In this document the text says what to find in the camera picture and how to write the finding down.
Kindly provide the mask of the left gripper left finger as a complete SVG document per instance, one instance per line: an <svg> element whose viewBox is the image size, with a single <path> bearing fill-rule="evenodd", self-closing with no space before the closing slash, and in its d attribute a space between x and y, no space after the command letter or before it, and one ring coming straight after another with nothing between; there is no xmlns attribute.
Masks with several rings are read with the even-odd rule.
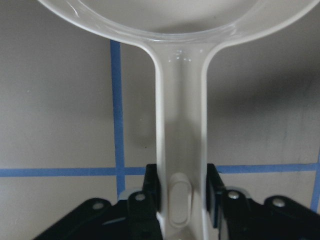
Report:
<svg viewBox="0 0 320 240"><path fill-rule="evenodd" d="M91 198L74 208L36 236L37 240L161 240L157 212L160 210L160 181L156 164L145 169L141 190L112 205Z"/></svg>

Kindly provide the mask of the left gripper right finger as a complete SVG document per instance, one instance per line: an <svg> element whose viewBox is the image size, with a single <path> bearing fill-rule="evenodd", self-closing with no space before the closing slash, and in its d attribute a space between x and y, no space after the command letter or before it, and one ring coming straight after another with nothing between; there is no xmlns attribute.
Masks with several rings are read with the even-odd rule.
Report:
<svg viewBox="0 0 320 240"><path fill-rule="evenodd" d="M259 204L243 191L227 188L207 164L206 208L220 240L318 240L320 216L300 203L274 195Z"/></svg>

